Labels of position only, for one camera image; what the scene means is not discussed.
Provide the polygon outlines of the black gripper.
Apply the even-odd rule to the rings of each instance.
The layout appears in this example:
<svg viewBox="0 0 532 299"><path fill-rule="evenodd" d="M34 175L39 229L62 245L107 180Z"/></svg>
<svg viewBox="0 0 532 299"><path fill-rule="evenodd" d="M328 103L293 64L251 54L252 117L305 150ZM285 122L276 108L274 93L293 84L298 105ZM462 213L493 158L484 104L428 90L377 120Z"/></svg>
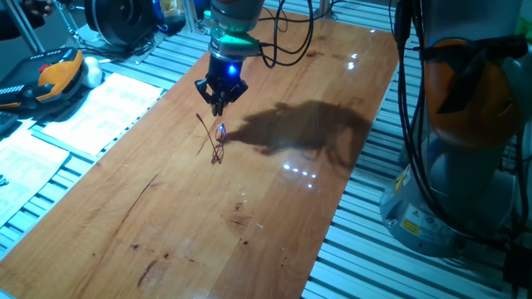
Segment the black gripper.
<svg viewBox="0 0 532 299"><path fill-rule="evenodd" d="M221 116L224 108L234 103L249 88L240 77L243 64L242 60L227 60L211 55L207 76L195 81L197 91L211 106L213 116Z"/></svg>

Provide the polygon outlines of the person hand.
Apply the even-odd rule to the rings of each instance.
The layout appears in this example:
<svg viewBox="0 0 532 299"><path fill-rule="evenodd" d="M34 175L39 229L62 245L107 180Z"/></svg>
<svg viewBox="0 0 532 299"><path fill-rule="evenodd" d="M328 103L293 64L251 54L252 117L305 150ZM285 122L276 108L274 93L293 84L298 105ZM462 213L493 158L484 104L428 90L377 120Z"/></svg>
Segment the person hand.
<svg viewBox="0 0 532 299"><path fill-rule="evenodd" d="M52 0L24 0L24 7L33 15L47 17L55 10L55 3Z"/></svg>

